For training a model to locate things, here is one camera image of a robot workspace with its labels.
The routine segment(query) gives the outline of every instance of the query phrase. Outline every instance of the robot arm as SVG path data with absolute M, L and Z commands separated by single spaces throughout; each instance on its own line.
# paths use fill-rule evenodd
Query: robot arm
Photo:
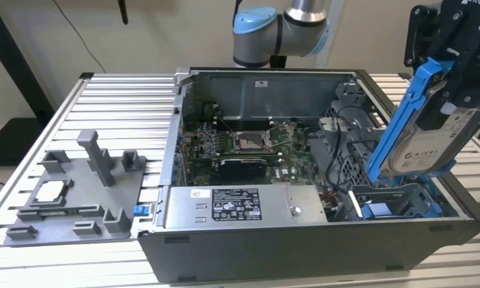
M 404 64 L 415 76 L 366 167 L 372 181 L 440 175 L 480 128 L 480 1 L 412 9 Z
M 271 56 L 316 54 L 327 40 L 324 0 L 292 0 L 283 14 L 256 7 L 235 14 L 234 61 L 239 67 L 260 68 Z

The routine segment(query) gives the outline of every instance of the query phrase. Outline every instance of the gray plastic post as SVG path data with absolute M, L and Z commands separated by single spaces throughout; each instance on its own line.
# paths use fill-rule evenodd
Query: gray plastic post
M 119 210 L 117 218 L 115 218 L 111 210 L 107 209 L 105 216 L 103 216 L 103 223 L 111 233 L 128 231 L 131 227 L 131 221 L 127 217 L 125 210 L 121 208 Z
M 77 221 L 75 222 L 73 232 L 76 235 L 97 235 L 101 230 L 96 224 L 96 221 Z
M 49 151 L 41 160 L 41 165 L 45 167 L 49 174 L 64 173 L 61 163 L 71 162 L 63 150 Z
M 111 164 L 97 145 L 97 132 L 95 130 L 83 130 L 77 138 L 77 143 L 85 148 L 89 155 L 89 163 L 97 173 L 103 185 L 107 187 L 112 186 L 115 181 L 111 174 Z
M 144 168 L 143 161 L 136 150 L 125 150 L 121 157 L 121 164 L 125 172 L 139 171 Z

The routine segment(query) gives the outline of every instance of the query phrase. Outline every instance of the aluminum extrusion table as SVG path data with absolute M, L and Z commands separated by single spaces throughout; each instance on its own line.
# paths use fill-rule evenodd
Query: aluminum extrusion table
M 408 81 L 396 74 L 372 74 L 398 104 Z M 160 284 L 136 240 L 101 244 L 8 248 L 7 225 L 43 174 L 45 151 L 67 150 L 87 157 L 76 143 L 81 129 L 96 129 L 99 145 L 112 156 L 137 149 L 148 158 L 140 202 L 157 198 L 159 173 L 173 108 L 173 76 L 95 74 L 80 79 L 55 117 L 0 192 L 0 287 L 168 287 Z M 480 203 L 480 141 L 474 139 L 456 157 L 454 175 Z M 145 220 L 137 218 L 133 228 Z M 192 287 L 472 287 L 480 286 L 480 234 L 464 245 L 442 248 L 412 270 L 376 274 L 267 280 Z

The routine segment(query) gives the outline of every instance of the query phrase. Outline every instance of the metal case panel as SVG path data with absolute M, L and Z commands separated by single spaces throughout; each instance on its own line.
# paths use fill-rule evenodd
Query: metal case panel
M 256 189 L 259 200 L 255 207 L 260 207 L 260 220 L 228 220 L 222 217 L 223 212 L 214 207 L 220 202 L 212 201 L 214 194 L 222 190 Z M 194 192 L 200 191 L 208 197 L 194 197 Z M 235 202 L 235 208 L 243 203 Z M 310 226 L 326 224 L 327 217 L 323 213 L 319 194 L 314 186 L 292 185 L 236 185 L 173 187 L 171 189 L 169 207 L 167 210 L 165 228 L 168 229 L 238 229 Z
M 411 269 L 474 221 L 430 221 L 144 234 L 163 283 L 318 277 Z

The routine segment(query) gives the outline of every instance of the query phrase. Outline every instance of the ventilation grille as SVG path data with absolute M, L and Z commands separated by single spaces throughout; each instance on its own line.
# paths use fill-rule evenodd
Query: ventilation grille
M 334 117 L 336 115 L 336 111 L 332 108 L 332 106 L 328 108 L 326 117 Z M 331 149 L 334 150 L 335 144 L 331 143 L 330 145 Z M 362 157 L 360 155 L 351 155 L 347 147 L 340 146 L 340 150 L 338 153 L 338 159 L 336 159 L 336 171 L 340 169 L 340 180 L 338 182 L 339 186 L 346 189 L 347 191 L 351 190 L 352 186 L 355 185 L 367 185 L 370 187 L 379 187 L 379 185 L 375 185 L 370 179 L 368 175 L 364 172 L 363 167 L 359 165 L 358 161 L 355 160 L 355 157 Z

